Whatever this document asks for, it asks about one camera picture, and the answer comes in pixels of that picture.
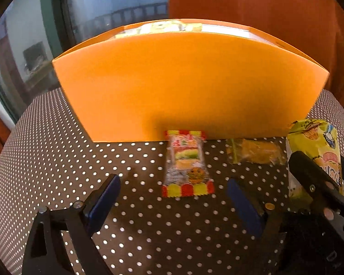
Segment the yellow green snack bag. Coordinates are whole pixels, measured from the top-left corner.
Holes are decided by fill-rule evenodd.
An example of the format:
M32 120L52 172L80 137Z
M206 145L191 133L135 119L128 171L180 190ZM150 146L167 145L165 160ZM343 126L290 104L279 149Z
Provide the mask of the yellow green snack bag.
M315 118L294 122L286 138L287 157L296 151L321 167L343 193L341 153L337 129L332 124Z

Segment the clear yellow snack packet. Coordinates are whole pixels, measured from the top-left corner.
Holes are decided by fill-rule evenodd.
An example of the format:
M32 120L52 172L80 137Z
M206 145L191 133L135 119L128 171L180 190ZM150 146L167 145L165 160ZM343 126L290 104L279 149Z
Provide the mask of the clear yellow snack packet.
M276 142L246 138L230 138L226 141L228 160L232 164L285 165L286 156Z

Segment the burger gummy candy packet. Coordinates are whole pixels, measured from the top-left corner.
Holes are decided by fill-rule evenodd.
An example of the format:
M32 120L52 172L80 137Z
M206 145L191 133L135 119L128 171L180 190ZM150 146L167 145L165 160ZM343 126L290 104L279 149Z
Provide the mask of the burger gummy candy packet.
M161 194L166 198L195 197L213 194L204 157L205 134L198 130L166 131L168 146Z

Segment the yellow nut snack bag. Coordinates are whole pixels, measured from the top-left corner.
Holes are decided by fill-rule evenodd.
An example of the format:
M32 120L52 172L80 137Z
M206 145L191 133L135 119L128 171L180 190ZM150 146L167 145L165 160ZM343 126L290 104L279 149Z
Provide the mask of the yellow nut snack bag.
M169 33L169 32L201 32L203 29L202 23L184 23L179 20L172 21L158 21L141 25L140 27L124 30L115 36L113 39L121 39L133 36L143 36L154 33Z

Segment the brown polka dot tablecloth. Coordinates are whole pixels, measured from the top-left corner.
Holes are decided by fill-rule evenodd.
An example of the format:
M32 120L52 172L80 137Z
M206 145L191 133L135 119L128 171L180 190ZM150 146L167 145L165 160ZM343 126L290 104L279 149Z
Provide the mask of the brown polka dot tablecloth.
M62 90L37 97L0 154L0 259L20 274L27 238L38 209L65 209L85 200L110 175L120 195L95 247L114 274L257 274L277 269L284 234L268 245L266 267L259 246L227 194L230 178L245 181L277 211L294 210L285 166L232 165L225 139L208 138L205 162L214 181L210 195L164 198L165 141L95 143Z

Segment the orange cardboard box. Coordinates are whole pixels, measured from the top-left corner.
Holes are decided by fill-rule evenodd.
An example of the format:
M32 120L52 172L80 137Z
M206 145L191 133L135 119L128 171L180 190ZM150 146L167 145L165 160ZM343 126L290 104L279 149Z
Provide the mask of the orange cardboard box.
M127 25L53 60L92 141L159 141L168 130L200 130L210 139L284 137L327 82L328 71L311 57L260 30L179 21L203 29L113 38L151 22Z

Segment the green window frame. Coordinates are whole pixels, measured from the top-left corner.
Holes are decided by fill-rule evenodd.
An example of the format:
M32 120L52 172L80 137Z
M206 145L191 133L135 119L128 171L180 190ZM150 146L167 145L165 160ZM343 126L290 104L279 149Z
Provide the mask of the green window frame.
M1 115L16 123L60 84L53 60L71 45L62 0L11 0L0 15Z

